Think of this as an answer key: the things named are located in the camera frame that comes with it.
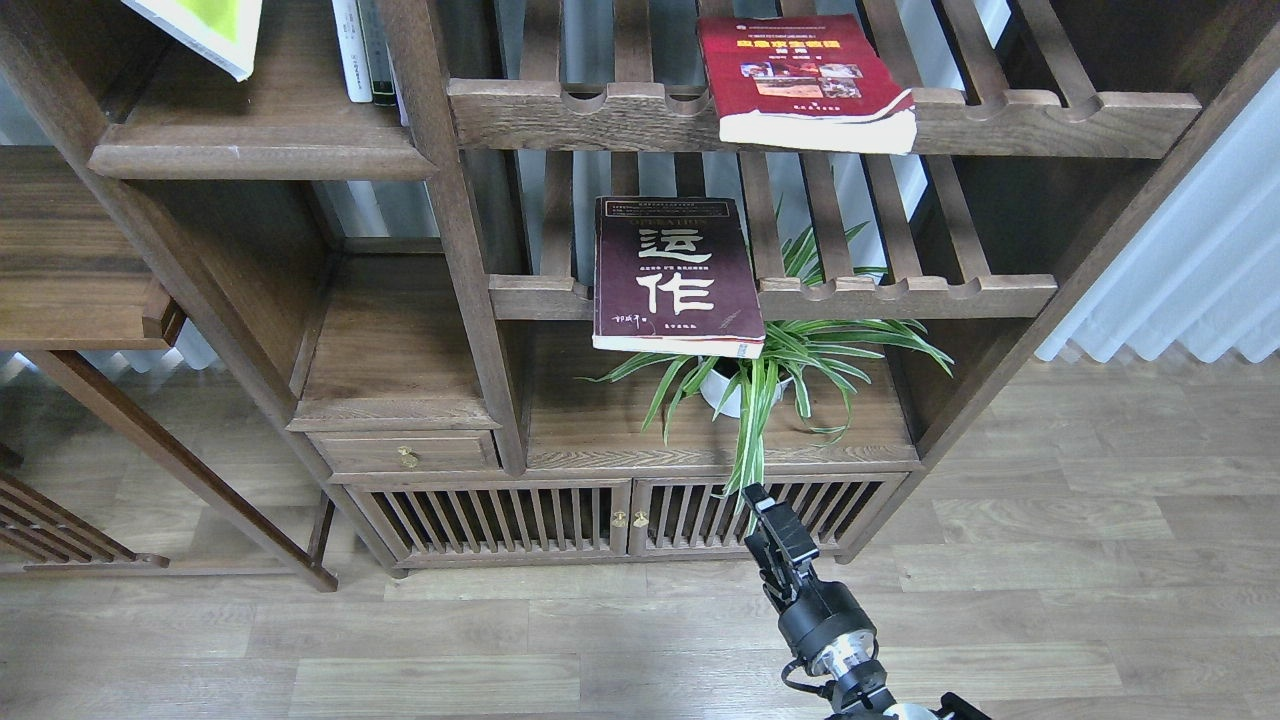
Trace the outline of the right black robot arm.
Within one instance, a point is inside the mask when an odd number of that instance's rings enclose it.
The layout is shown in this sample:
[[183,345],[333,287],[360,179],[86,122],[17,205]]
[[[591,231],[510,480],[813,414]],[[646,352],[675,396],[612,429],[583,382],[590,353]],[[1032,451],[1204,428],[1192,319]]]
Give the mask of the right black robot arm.
[[937,710],[897,702],[877,659],[876,625],[845,584],[814,573],[819,550],[795,511],[760,484],[746,486],[742,496],[756,519],[746,546],[794,653],[781,673],[787,687],[828,700],[833,719],[984,717],[955,693],[943,694]]

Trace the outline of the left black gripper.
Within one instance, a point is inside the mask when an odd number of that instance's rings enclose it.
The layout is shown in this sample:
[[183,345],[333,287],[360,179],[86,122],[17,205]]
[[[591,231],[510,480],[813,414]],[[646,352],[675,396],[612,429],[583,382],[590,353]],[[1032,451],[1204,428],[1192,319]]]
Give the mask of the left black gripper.
[[0,296],[0,313],[3,316],[20,316],[26,313],[26,296],[23,293],[3,291]]

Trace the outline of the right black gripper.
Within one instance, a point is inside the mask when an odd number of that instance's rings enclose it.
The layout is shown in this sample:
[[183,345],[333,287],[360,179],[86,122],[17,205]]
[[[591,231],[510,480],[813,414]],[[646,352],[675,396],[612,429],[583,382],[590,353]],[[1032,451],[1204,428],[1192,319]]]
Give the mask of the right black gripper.
[[781,678],[787,680],[794,669],[804,666],[809,676],[877,682],[876,625],[845,584],[823,582],[812,571],[819,550],[799,516],[759,483],[744,487],[742,497],[755,520],[744,543],[794,653]]

